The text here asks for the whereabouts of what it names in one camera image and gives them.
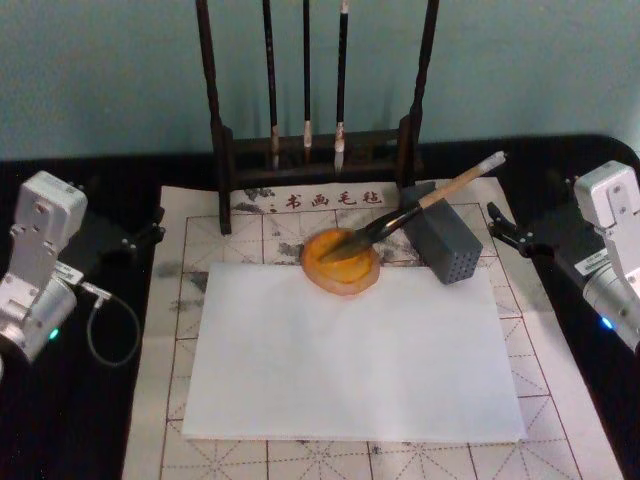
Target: cable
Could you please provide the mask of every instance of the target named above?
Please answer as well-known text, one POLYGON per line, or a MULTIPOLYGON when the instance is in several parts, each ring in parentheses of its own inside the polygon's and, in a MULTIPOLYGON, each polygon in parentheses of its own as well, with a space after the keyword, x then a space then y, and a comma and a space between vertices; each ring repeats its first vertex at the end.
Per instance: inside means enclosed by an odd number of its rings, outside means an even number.
POLYGON ((133 308, 131 308, 124 300, 117 297, 116 295, 113 295, 112 293, 101 290, 87 282, 82 283, 80 286, 84 288, 86 291, 98 295, 98 299, 96 300, 96 303, 93 305, 93 309, 91 310, 91 314, 89 315, 89 320, 87 321, 87 344, 89 345, 89 351, 91 352, 91 355, 93 355, 93 357, 99 363, 101 363, 106 367, 118 368, 126 365, 127 363, 129 363, 129 361, 131 361, 133 356, 136 354, 138 347, 140 346, 142 332, 140 328, 140 319, 138 318, 138 315, 136 315, 136 312, 133 311, 133 308), (93 333, 92 333, 93 322, 95 321, 98 315, 98 310, 100 310, 100 307, 102 307, 104 302, 108 300, 115 300, 116 303, 119 303, 127 311, 127 313, 129 313, 129 316, 131 320, 133 320, 133 325, 136 330, 135 344, 133 345, 129 353, 127 353, 127 355, 125 355, 125 357, 122 360, 117 362, 112 362, 110 360, 107 360, 102 355, 100 355, 96 350, 95 344, 93 342, 93 333))

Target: blue led light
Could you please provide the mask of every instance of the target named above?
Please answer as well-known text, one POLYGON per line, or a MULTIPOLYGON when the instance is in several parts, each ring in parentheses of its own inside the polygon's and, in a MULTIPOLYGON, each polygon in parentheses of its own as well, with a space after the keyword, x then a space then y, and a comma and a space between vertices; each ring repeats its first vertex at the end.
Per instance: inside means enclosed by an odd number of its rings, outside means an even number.
POLYGON ((615 326, 608 318, 602 317, 602 324, 607 327, 609 330, 613 330, 615 326))

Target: bamboo brush handle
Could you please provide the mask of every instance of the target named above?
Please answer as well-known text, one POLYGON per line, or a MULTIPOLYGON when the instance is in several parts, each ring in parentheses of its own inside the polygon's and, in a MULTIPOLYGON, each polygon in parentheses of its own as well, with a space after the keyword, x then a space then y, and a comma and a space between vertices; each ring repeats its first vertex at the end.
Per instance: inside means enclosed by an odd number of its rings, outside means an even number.
POLYGON ((506 160, 506 156, 504 152, 494 153, 489 158, 483 160, 475 167, 471 167, 466 172, 458 175, 456 178, 451 180, 445 186, 440 187, 431 193, 428 193, 427 195, 422 197, 420 200, 418 200, 418 203, 420 204, 423 210, 425 208, 429 208, 431 205, 433 205, 439 200, 442 200, 447 195, 457 192, 462 187, 464 187, 467 183, 469 183, 471 180, 474 180, 484 175, 485 173, 496 168, 498 165, 502 165, 505 160, 506 160))

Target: gray sponge block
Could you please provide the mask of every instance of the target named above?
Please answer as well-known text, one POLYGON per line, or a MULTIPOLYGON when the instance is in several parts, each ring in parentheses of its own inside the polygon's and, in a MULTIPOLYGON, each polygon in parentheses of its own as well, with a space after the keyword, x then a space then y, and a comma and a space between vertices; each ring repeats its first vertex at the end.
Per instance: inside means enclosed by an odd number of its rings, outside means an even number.
MULTIPOLYGON (((402 206, 415 202, 435 189, 427 182, 402 189, 402 206)), ((442 283, 448 285, 473 276, 482 243, 446 200, 440 200, 403 227, 422 260, 442 283)))

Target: white paper sheet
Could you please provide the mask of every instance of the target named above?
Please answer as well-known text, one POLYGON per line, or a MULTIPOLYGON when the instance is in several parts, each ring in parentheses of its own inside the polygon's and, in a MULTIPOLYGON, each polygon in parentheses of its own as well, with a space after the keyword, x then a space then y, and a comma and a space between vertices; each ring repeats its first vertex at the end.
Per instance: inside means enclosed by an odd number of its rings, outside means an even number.
POLYGON ((525 436, 488 274, 383 268, 353 298, 300 267, 214 263, 192 438, 501 442, 525 436))

